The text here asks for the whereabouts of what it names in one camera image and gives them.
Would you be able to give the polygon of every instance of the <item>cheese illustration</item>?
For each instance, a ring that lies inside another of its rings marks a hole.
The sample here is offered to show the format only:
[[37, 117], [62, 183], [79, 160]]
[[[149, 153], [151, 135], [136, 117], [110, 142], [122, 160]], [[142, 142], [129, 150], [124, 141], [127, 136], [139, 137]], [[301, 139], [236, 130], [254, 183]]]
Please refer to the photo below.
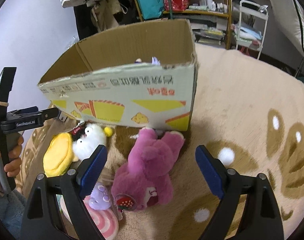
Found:
[[51, 101], [56, 107], [67, 108], [67, 101], [65, 100], [52, 100]]
[[190, 112], [167, 119], [165, 123], [172, 127], [173, 130], [186, 131], [189, 125], [189, 120]]
[[186, 105], [186, 101], [178, 100], [133, 100], [133, 102], [154, 113], [168, 111]]
[[97, 119], [108, 122], [120, 122], [124, 112], [124, 105], [108, 100], [90, 100], [92, 115]]
[[74, 102], [74, 105], [82, 114], [92, 115], [90, 105], [88, 103]]
[[82, 116], [81, 116], [77, 111], [75, 111], [75, 110], [73, 110], [73, 111], [71, 112], [71, 115], [73, 115], [73, 116], [76, 117], [76, 118], [82, 118]]
[[143, 124], [143, 123], [148, 123], [149, 122], [148, 117], [145, 114], [142, 114], [140, 112], [137, 113], [135, 116], [133, 116], [131, 118], [131, 120], [133, 122], [136, 122], [137, 124]]

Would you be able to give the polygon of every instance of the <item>rubber band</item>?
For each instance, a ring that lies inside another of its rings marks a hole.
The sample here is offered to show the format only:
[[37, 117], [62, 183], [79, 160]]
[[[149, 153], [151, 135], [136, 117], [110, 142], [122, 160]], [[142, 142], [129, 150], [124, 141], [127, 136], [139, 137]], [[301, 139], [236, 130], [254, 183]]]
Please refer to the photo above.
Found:
[[1, 101], [0, 101], [0, 106], [8, 107], [8, 106], [9, 106], [9, 103], [7, 103], [7, 102], [1, 102]]

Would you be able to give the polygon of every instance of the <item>screw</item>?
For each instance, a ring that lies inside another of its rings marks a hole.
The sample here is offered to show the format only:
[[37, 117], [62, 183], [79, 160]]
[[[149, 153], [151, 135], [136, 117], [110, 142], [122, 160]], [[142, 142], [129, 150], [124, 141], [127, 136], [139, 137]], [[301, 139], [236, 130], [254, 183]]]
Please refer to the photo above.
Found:
[[266, 179], [266, 175], [263, 174], [263, 173], [260, 173], [258, 176], [259, 176], [260, 179]]
[[68, 170], [68, 175], [74, 175], [75, 174], [75, 169], [71, 169], [71, 170]]
[[235, 171], [234, 169], [228, 169], [228, 170], [227, 170], [227, 173], [228, 173], [229, 175], [235, 175], [235, 174], [236, 174], [236, 171]]
[[38, 176], [37, 176], [37, 179], [38, 180], [42, 180], [44, 178], [44, 174], [40, 173]]

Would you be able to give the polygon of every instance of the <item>beige fluffy rug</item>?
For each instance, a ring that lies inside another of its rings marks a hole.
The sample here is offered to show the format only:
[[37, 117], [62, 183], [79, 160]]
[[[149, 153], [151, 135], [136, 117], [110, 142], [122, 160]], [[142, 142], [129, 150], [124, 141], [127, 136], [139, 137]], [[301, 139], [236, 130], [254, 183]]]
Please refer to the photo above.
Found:
[[[304, 217], [304, 85], [268, 64], [238, 51], [196, 45], [200, 63], [197, 92], [186, 144], [170, 175], [174, 198], [166, 206], [126, 212], [117, 240], [197, 240], [219, 200], [213, 196], [195, 162], [205, 145], [240, 174], [267, 175], [273, 187], [287, 238]], [[23, 153], [18, 189], [28, 195], [42, 158], [56, 133], [74, 121], [51, 121], [37, 129]], [[114, 174], [135, 143], [134, 128], [115, 127], [105, 172]], [[229, 230], [241, 217], [240, 199]], [[69, 225], [69, 233], [75, 236]]]

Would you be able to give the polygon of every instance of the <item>strawberry bear plush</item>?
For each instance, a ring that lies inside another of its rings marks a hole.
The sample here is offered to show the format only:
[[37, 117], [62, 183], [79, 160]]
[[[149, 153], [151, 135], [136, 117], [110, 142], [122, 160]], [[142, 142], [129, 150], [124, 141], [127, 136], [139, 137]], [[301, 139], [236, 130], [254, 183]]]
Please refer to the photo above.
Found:
[[116, 171], [111, 188], [120, 210], [139, 211], [172, 200], [173, 187], [168, 173], [183, 144], [184, 137], [177, 131], [166, 132], [158, 139], [155, 130], [140, 130], [128, 162]]

